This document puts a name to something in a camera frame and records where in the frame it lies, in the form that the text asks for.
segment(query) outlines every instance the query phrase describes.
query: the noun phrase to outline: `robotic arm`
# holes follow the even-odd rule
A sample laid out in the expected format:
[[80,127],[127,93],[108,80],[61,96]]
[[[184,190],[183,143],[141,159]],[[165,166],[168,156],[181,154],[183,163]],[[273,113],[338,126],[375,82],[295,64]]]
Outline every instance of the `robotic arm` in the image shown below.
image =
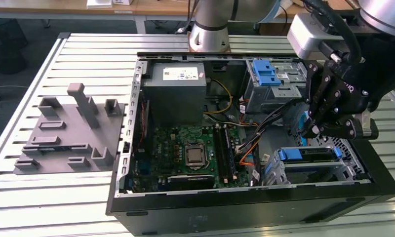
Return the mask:
[[[298,56],[308,60],[302,136],[376,139],[370,113],[395,89],[395,1],[359,0],[362,9],[352,11],[303,2],[312,13],[298,14],[288,32]],[[323,65],[310,61],[319,56]]]

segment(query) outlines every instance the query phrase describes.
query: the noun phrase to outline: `table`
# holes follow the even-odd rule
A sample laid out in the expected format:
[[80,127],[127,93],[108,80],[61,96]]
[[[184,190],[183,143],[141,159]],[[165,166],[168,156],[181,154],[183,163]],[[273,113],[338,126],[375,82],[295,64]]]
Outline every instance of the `table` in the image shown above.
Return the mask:
[[[351,9],[344,0],[328,0],[334,9]],[[187,0],[135,0],[132,5],[86,9],[86,0],[0,0],[0,18],[135,20],[139,34],[145,34],[147,20],[185,21]],[[306,11],[292,5],[287,9],[288,22]],[[283,23],[284,14],[272,22]]]
[[[229,36],[229,42],[236,53],[292,53],[284,37]],[[85,94],[96,103],[103,103],[105,98],[129,103],[136,53],[187,50],[185,35],[72,34],[68,39],[57,39],[0,137],[0,237],[131,236],[116,219],[104,214],[111,172],[17,176],[12,174],[13,164],[40,116],[36,106],[42,96],[56,96],[60,103],[74,103],[65,90],[70,82],[81,82]],[[394,92],[382,99],[372,117],[380,130],[372,146],[395,179]],[[328,223],[204,234],[395,237],[395,198]]]

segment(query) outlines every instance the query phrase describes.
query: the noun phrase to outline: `green circuit board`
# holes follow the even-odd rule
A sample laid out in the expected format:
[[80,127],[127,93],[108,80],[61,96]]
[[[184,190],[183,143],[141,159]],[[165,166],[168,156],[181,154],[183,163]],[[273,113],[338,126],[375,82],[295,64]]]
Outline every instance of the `green circuit board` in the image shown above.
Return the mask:
[[[239,144],[239,131],[236,127],[228,127],[229,141],[235,146]],[[185,161],[187,148],[199,146],[204,148],[204,165],[189,167]],[[152,141],[152,158],[149,162],[149,176],[157,179],[141,180],[144,192],[157,192],[157,182],[165,177],[184,174],[208,174],[215,176],[213,188],[247,187],[248,179],[244,168],[237,168],[237,179],[228,183],[220,182],[217,177],[217,162],[213,148],[211,126],[177,126],[171,128],[156,128]]]

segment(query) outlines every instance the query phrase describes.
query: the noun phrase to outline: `ram slot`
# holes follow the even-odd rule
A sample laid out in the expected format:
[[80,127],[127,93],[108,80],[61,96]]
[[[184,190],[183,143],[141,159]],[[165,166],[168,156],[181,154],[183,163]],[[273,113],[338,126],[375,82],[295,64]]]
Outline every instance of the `ram slot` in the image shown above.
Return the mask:
[[224,125],[223,129],[224,129],[224,137],[225,137],[225,144],[227,144],[225,153],[227,153],[228,179],[236,180],[237,179],[237,177],[236,177],[237,172],[236,172],[236,164],[235,164],[235,155],[233,155],[233,151],[231,148],[227,125]]
[[213,135],[213,147],[215,147],[215,157],[217,166],[217,176],[219,182],[228,183],[228,166],[227,166],[227,144],[225,144],[225,134],[223,133],[223,128],[215,125],[212,128]]

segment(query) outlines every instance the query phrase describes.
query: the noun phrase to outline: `metal slotted table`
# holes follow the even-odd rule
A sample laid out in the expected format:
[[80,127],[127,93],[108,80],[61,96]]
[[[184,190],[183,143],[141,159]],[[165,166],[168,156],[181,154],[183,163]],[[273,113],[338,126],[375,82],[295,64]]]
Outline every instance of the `metal slotted table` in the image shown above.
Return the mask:
[[[232,52],[293,52],[284,37],[231,36],[229,42]],[[187,50],[185,36],[176,35],[72,34],[57,39],[0,137],[0,236],[131,236],[116,219],[104,214],[111,172],[17,176],[12,174],[13,164],[40,116],[36,106],[42,96],[56,96],[61,104],[74,103],[66,86],[81,82],[96,103],[116,98],[128,104],[136,53]],[[372,117],[380,135],[371,143],[395,179],[394,92],[383,98]],[[395,236],[395,198],[328,223],[181,236],[217,235]]]

